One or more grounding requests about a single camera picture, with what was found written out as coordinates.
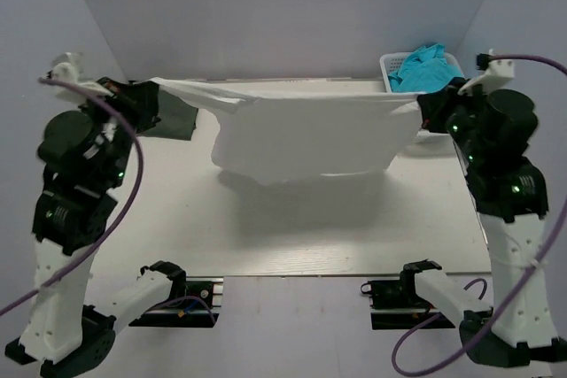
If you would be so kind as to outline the white t-shirt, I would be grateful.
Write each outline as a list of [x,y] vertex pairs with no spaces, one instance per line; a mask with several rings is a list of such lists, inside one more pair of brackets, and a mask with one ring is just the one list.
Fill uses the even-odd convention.
[[388,168],[421,125],[417,94],[225,89],[153,78],[160,89],[212,113],[212,162],[261,185]]

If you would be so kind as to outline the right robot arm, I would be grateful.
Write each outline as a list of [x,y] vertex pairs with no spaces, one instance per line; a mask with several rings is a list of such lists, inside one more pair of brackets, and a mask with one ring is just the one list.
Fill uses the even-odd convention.
[[525,156],[538,126],[533,101],[511,89],[468,95],[461,82],[417,97],[423,128],[449,135],[463,155],[465,180],[485,230],[493,281],[486,304],[458,287],[435,262],[406,264],[401,298],[424,302],[458,329],[476,364],[511,368],[532,361],[563,362],[566,342],[548,306],[543,257],[550,241],[541,233],[548,214],[542,172]]

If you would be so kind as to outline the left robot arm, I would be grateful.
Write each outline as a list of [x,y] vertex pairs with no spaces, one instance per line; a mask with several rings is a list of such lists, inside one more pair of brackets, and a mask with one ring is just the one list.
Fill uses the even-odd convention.
[[12,361],[38,364],[42,377],[76,377],[96,368],[131,322],[187,296],[186,273],[159,261],[108,302],[85,302],[94,257],[128,211],[111,190],[123,183],[130,153],[141,150],[138,136],[158,121],[156,83],[104,78],[90,98],[52,118],[43,131],[32,308],[25,330],[5,347]]

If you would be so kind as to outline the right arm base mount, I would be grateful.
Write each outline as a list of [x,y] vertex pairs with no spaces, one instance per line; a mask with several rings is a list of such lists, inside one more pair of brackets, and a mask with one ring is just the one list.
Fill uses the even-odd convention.
[[410,330],[433,318],[425,329],[453,329],[454,325],[429,302],[405,295],[398,280],[373,280],[360,286],[369,298],[373,330]]

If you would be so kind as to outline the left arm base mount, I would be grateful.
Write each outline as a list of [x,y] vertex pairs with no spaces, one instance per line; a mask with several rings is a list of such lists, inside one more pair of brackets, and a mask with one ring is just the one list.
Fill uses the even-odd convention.
[[129,324],[131,328],[213,328],[221,312],[223,279],[188,278],[164,306]]

